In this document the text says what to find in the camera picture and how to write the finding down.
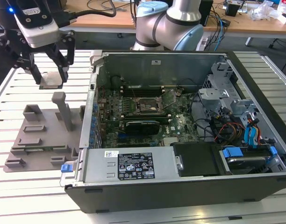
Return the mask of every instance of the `black box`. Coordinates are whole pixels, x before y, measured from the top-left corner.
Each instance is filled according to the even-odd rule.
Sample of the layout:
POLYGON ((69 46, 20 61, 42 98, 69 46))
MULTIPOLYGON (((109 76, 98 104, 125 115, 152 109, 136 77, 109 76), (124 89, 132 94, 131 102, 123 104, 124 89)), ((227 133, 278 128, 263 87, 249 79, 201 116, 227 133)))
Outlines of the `black box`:
POLYGON ((225 15, 236 16, 236 13, 240 7, 241 7, 240 5, 228 4, 225 9, 225 15))
POLYGON ((199 12, 201 14, 200 24, 204 27, 207 25, 208 16, 210 14, 213 2, 214 2, 213 0, 201 0, 199 6, 199 12))

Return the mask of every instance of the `warning label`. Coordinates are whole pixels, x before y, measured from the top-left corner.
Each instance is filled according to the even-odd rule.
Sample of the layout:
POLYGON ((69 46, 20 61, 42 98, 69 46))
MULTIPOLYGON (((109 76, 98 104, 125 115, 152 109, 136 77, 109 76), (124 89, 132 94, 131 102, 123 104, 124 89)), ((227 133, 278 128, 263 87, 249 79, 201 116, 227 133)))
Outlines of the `warning label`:
POLYGON ((121 181, 155 178, 152 153, 118 154, 118 178, 121 181))

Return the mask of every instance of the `circuit board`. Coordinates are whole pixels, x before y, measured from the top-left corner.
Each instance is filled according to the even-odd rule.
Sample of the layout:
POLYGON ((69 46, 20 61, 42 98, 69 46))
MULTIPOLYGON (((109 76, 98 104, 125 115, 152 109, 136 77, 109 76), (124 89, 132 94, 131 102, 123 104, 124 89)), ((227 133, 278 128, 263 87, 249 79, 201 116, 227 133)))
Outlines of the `circuit board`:
POLYGON ((189 96, 192 94, 176 94, 176 91, 166 89, 165 94, 160 97, 147 98, 124 97, 119 91, 101 89, 98 102, 102 147, 156 147, 169 146, 175 141, 198 141, 198 132, 188 113, 189 96), (132 136, 122 131, 124 116, 137 115, 140 116, 137 118, 139 120, 150 120, 149 116, 154 114, 159 116, 154 118, 155 120, 168 121, 161 123, 157 134, 132 136))

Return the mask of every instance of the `connector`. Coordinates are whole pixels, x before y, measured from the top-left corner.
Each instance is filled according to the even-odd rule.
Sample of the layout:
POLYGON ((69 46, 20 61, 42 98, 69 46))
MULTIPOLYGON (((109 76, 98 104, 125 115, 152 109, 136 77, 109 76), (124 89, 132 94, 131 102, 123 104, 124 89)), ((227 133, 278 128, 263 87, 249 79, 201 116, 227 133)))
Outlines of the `connector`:
POLYGON ((254 125, 256 125, 258 122, 259 122, 259 119, 256 118, 255 120, 251 121, 251 123, 249 123, 249 124, 247 125, 247 127, 254 126, 254 125))
POLYGON ((59 28, 69 26, 71 21, 76 19, 75 13, 70 13, 68 11, 54 12, 52 15, 59 28))
POLYGON ((223 112, 224 114, 227 114, 227 115, 232 114, 231 110, 228 109, 227 107, 223 107, 223 108, 222 108, 222 112, 223 112))

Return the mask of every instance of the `blue clip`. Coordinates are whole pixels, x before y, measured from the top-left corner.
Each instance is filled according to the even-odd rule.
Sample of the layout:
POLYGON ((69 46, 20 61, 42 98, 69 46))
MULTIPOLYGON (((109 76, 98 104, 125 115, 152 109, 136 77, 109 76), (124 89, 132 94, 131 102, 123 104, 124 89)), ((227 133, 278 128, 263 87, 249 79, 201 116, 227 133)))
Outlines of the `blue clip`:
POLYGON ((250 127, 246 127, 246 130, 245 130, 245 135, 244 135, 244 141, 245 143, 248 143, 248 138, 249 138, 249 131, 250 131, 250 127))
POLYGON ((250 134, 250 137, 249 137, 249 142, 248 142, 248 144, 249 144, 250 146, 252 146, 253 148, 256 148, 256 145, 254 144, 255 134, 256 134, 256 129, 255 129, 255 128, 252 128, 252 129, 251 129, 251 134, 250 134))
POLYGON ((278 154, 277 149, 276 149, 274 146, 271 146, 271 147, 270 147, 270 151, 271 151, 271 153, 272 153, 273 156, 276 155, 276 154, 278 154))
POLYGON ((72 172, 72 165, 71 164, 63 164, 61 166, 61 173, 71 173, 72 172))
POLYGON ((243 157, 240 147, 228 147, 222 150, 225 158, 229 157, 243 157))

